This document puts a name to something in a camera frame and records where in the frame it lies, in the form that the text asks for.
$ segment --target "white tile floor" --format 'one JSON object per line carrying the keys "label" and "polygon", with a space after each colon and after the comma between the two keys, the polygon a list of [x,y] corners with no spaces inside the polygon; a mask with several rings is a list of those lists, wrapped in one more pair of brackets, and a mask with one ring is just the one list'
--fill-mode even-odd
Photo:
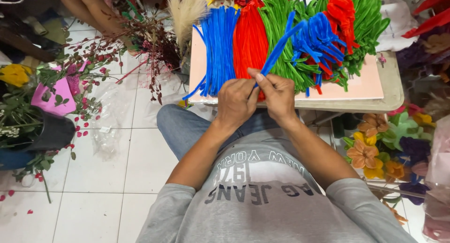
{"label": "white tile floor", "polygon": [[[87,25],[75,23],[70,29],[70,38],[77,42],[98,34],[89,29]],[[118,65],[109,65],[110,74],[121,77],[138,63],[128,54],[122,61],[122,73]],[[168,79],[164,95],[179,89]],[[76,160],[70,159],[67,149],[55,158],[52,168],[45,174],[51,204],[42,182],[24,188],[14,181],[11,172],[0,172],[0,195],[6,195],[0,202],[0,242],[135,242],[150,206],[177,164],[175,155],[156,128],[156,121],[146,113],[151,93],[142,88],[145,81],[146,74],[136,71],[122,84],[127,106],[121,128],[112,130],[117,140],[114,153],[93,155],[91,135],[98,130],[92,129],[95,126],[84,128],[81,124],[83,129],[88,129],[88,135],[74,138]],[[301,115],[305,121],[310,121],[315,119],[316,112],[302,110]],[[327,143],[330,143],[330,133],[329,125],[319,129],[319,135]],[[16,191],[11,197],[7,195],[10,189]],[[409,219],[405,230],[424,242],[420,233],[424,222],[422,207],[405,199],[397,210]]]}

